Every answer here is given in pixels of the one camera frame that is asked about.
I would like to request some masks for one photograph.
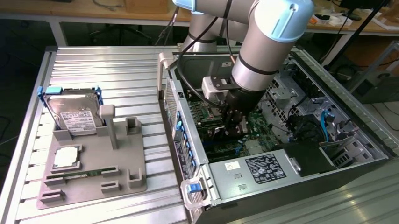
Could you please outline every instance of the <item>warning label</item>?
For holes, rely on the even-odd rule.
[[[274,154],[246,159],[246,162],[258,184],[287,177]]]
[[[91,111],[63,112],[60,114],[71,133],[95,130],[95,121]]]

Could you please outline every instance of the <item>wire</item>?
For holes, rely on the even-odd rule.
[[[323,111],[322,115],[320,115],[320,124],[322,124],[322,129],[326,135],[326,141],[328,141],[328,132],[327,132],[327,128],[326,128],[326,115],[328,114],[328,111]]]
[[[399,116],[399,113],[396,113],[395,111],[392,111],[391,108],[388,108],[388,106],[386,105],[386,103],[382,103],[382,104],[386,106],[386,108],[387,108],[394,114],[396,114],[396,115]]]
[[[340,29],[339,29],[339,31],[338,31],[338,33],[336,33],[336,37],[335,37],[335,40],[334,40],[334,44],[332,44],[330,50],[327,51],[326,55],[319,59],[319,62],[320,62],[322,60],[324,60],[324,58],[328,56],[330,52],[332,51],[332,49],[334,49],[334,47],[335,47],[335,44],[336,44],[338,39],[339,39],[339,33],[342,32],[342,29],[343,29],[343,27],[344,27],[344,24],[346,24],[347,21],[348,21],[350,15],[351,15],[351,11],[348,12],[348,14],[347,14],[347,18],[344,19],[344,22],[343,22],[343,24],[342,24],[342,27],[340,27]]]
[[[387,119],[386,119],[384,116],[382,115],[380,111],[376,109],[375,105],[371,104],[371,106],[374,107],[374,109],[375,109],[376,112],[379,113],[380,117],[384,119],[384,121],[386,121],[387,125],[390,126],[390,128],[391,128],[394,131],[399,131],[399,129],[392,128],[392,126],[390,125]]]
[[[27,44],[29,45],[36,51],[39,51],[40,53],[43,53],[43,50],[40,50],[33,44],[31,44],[25,38],[23,36],[20,36],[8,26],[5,26],[4,24],[0,24],[3,27],[5,27],[5,29],[8,29],[9,32],[12,32],[12,34]]]
[[[97,5],[97,6],[103,7],[103,8],[107,8],[111,11],[116,11],[115,7],[123,7],[122,4],[119,4],[119,5],[104,5],[104,4],[99,3],[97,0],[92,0],[92,1],[93,1],[95,5]]]
[[[276,126],[276,125],[274,125],[274,124],[271,124],[271,125],[272,125],[276,129],[280,129],[283,132],[292,133],[291,131],[282,129],[279,126]]]
[[[299,100],[298,104],[295,104],[295,105],[290,108],[290,110],[288,110],[288,116],[287,116],[287,117],[290,117],[291,111],[295,110],[295,108],[304,102],[306,98],[307,98],[307,95]]]
[[[155,46],[158,45],[158,43],[162,41],[162,39],[164,38],[164,35],[167,34],[167,29],[171,26],[171,24],[175,24],[176,18],[178,18],[178,12],[179,12],[180,7],[176,7],[174,15],[171,17],[171,20],[167,24],[167,26],[164,27],[164,29],[162,30],[162,33],[158,36],[158,40],[155,42]]]
[[[235,57],[232,56],[231,46],[230,46],[230,37],[228,37],[228,20],[226,20],[226,40],[227,40],[227,48],[230,53],[230,58],[234,64],[236,64]]]
[[[17,58],[21,62],[33,65],[35,67],[40,67],[40,65],[35,64],[33,62],[27,61],[25,59],[23,59],[21,57],[16,56],[15,54],[7,53],[5,54],[13,56],[15,58]]]
[[[5,131],[7,131],[7,128],[9,127],[9,124],[11,124],[11,119],[4,117],[4,116],[0,116],[0,118],[5,119],[5,121],[7,121],[7,125],[5,125],[5,127],[3,129],[3,132],[1,132],[1,135],[0,135],[0,141],[1,141],[3,137],[4,137],[4,134],[5,134]]]
[[[19,137],[19,135],[15,136],[15,137],[12,137],[11,139],[5,140],[4,142],[1,142],[1,143],[0,143],[0,146],[1,146],[3,144],[5,144],[7,142],[9,142],[11,140],[15,140],[17,137]]]
[[[5,63],[0,66],[0,69],[4,69],[7,67],[11,60],[11,55],[8,53],[5,53],[5,55],[7,55]]]
[[[199,91],[194,88],[194,86],[191,85],[191,83],[188,82],[184,73],[183,73],[183,69],[182,69],[182,58],[186,54],[186,52],[190,50],[190,48],[194,46],[194,44],[199,41],[199,39],[204,36],[204,34],[208,32],[208,30],[211,29],[211,27],[214,26],[215,22],[218,20],[218,17],[215,17],[215,19],[212,20],[212,22],[210,23],[208,27],[204,29],[204,31],[200,33],[200,35],[195,38],[195,40],[188,44],[188,46],[184,48],[184,50],[180,52],[179,54],[179,58],[178,58],[178,72],[180,74],[180,77],[186,83],[186,85],[188,86],[190,90],[195,93],[195,95],[206,102],[208,103],[211,106],[216,107],[216,108],[224,108],[223,105],[214,103],[212,101],[210,101],[200,93]]]
[[[164,43],[163,43],[164,46],[167,46],[167,41],[168,41],[170,34],[171,34],[171,32],[172,32],[174,25],[175,25],[175,22],[176,22],[179,9],[180,9],[180,7],[176,7],[175,12],[174,12],[171,28],[170,28],[170,31],[168,31],[168,34],[167,34],[167,38],[164,39]]]
[[[394,62],[396,62],[396,61],[399,61],[399,58],[396,59],[396,60],[394,60],[394,61],[390,61],[390,62],[387,62],[387,63],[384,63],[384,64],[380,64],[379,66],[384,66],[384,65],[388,65],[388,64],[392,64]],[[358,66],[359,68],[367,68],[367,67],[370,67],[370,65],[362,65],[362,66]]]

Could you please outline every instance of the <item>motherboard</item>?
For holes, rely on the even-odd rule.
[[[190,101],[188,104],[210,162],[268,152],[282,143],[259,110],[250,114],[248,134],[240,138],[214,139],[210,132],[223,128],[219,110],[202,101]]]

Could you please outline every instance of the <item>metal workbench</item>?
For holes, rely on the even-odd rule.
[[[0,210],[1,223],[187,223],[156,98],[158,54],[176,47],[63,47],[47,52],[21,127]],[[143,123],[148,189],[146,192],[36,209],[53,120],[39,103],[37,86],[103,89],[116,119]],[[340,189],[295,202],[235,223],[396,223],[399,162],[391,161]]]

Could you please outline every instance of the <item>hard drive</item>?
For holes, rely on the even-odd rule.
[[[48,108],[59,130],[68,130],[71,135],[87,135],[96,133],[96,127],[104,126],[99,109],[103,104],[100,88],[64,89],[48,87],[43,93],[43,87],[37,90],[37,96]]]

